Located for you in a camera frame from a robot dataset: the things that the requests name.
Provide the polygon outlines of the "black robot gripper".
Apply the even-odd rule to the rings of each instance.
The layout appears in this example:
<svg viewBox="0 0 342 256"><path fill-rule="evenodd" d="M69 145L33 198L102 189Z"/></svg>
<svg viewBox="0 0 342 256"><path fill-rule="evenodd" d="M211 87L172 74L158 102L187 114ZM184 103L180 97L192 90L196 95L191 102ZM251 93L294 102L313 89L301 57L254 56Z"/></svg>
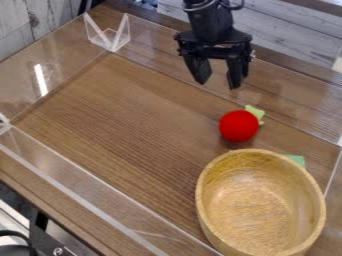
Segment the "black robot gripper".
<svg viewBox="0 0 342 256"><path fill-rule="evenodd" d="M204 85L212 74L208 59L227 59L227 79L231 90L242 86L248 76L252 36L234 28L232 12L240 6L186 6L191 29L175 34L179 55L194 80Z"/></svg>

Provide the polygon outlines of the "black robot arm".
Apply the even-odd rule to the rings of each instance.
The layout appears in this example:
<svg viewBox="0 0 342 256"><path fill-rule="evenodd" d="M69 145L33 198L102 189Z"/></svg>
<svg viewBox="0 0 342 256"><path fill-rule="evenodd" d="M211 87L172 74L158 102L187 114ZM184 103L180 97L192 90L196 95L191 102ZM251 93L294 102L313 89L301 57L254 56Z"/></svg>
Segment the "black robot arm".
<svg viewBox="0 0 342 256"><path fill-rule="evenodd" d="M243 7L244 0L235 6L230 0L183 0L191 30L176 33L174 40L194 80L202 85L212 74L211 59L226 61L231 90L240 87L248 76L252 36L234 28L232 16Z"/></svg>

